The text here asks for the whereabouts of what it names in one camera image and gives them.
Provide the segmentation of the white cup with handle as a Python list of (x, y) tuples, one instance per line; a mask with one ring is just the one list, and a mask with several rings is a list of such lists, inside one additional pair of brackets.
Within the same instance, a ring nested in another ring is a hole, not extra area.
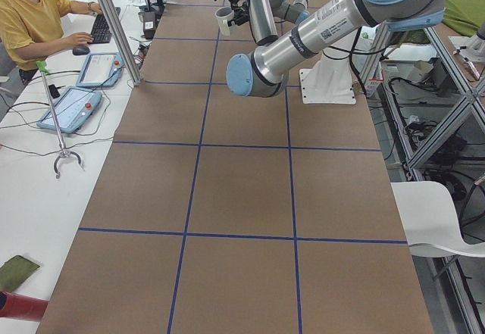
[(234, 11), (231, 7), (222, 7), (215, 12), (217, 25), (223, 36), (231, 36), (236, 29), (235, 27), (229, 27), (227, 22), (234, 18)]

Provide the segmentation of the black keyboard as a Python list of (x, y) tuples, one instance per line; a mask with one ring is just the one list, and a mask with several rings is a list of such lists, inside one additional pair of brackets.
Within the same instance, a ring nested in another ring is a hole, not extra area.
[(95, 20), (90, 31), (92, 41), (88, 45), (107, 44), (111, 41), (112, 32), (104, 14), (95, 14)]

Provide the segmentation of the far blue teach pendant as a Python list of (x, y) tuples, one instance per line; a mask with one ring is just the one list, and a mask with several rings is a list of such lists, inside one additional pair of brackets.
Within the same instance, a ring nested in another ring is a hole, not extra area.
[(124, 61), (119, 53), (90, 53), (86, 56), (76, 86), (112, 87), (120, 78)]

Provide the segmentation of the blue teach pendant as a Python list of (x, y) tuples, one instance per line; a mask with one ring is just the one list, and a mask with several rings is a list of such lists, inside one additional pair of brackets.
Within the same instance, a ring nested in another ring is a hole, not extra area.
[(102, 100), (100, 91), (70, 86), (54, 101), (55, 114), (62, 133), (75, 133)]
[(119, 53), (90, 53), (86, 56), (76, 86), (112, 87), (120, 78), (124, 61)]

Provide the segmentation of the black computer mouse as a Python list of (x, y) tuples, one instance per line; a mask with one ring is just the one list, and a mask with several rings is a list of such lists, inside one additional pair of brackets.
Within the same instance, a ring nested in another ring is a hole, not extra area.
[(87, 45), (78, 45), (72, 49), (72, 54), (75, 56), (87, 55), (90, 53), (90, 48)]

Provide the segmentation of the person in yellow shirt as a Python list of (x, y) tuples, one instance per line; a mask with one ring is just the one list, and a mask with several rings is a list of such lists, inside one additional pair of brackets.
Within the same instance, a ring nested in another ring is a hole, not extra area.
[(96, 2), (75, 0), (1, 0), (1, 41), (19, 68), (20, 79), (28, 84), (38, 70), (37, 61), (88, 45), (86, 32), (64, 35), (61, 18), (67, 14), (101, 14)]

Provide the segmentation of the near blue teach pendant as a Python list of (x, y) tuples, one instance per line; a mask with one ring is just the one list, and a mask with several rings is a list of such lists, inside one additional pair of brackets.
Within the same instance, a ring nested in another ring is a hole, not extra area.
[(54, 101), (55, 114), (62, 133), (75, 133), (102, 100), (100, 91), (70, 86)]

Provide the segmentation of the white chair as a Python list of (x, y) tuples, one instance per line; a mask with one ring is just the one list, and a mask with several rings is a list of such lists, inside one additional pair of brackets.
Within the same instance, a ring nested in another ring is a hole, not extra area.
[(484, 244), (462, 238), (449, 190), (433, 181), (392, 183), (399, 216), (411, 255), (483, 258)]

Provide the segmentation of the green bean bag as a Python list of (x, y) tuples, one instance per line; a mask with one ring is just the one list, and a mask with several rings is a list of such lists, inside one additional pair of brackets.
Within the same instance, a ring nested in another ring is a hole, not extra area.
[(1, 290), (14, 292), (39, 268), (24, 256), (13, 256), (1, 266)]

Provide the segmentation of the red bottle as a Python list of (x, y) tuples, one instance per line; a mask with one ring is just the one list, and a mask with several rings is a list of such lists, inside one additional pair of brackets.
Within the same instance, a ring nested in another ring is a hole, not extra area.
[(1, 291), (1, 317), (40, 322), (49, 301)]

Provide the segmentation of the aluminium frame post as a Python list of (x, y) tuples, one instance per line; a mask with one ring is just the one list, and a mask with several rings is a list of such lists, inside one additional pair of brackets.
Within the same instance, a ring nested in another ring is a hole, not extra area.
[(98, 2), (101, 5), (102, 12), (105, 15), (111, 32), (113, 33), (114, 41), (124, 60), (125, 68), (130, 75), (130, 79), (134, 86), (138, 86), (142, 81), (142, 77), (134, 60), (133, 53), (117, 12), (115, 11), (114, 3), (112, 0), (98, 0)]

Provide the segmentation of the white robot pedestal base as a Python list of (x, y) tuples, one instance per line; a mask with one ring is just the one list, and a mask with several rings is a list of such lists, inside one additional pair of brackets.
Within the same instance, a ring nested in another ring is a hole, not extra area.
[(332, 0), (313, 16), (315, 39), (324, 44), (321, 59), (311, 69), (300, 70), (305, 104), (355, 103), (350, 49), (357, 29), (367, 23), (355, 0)]

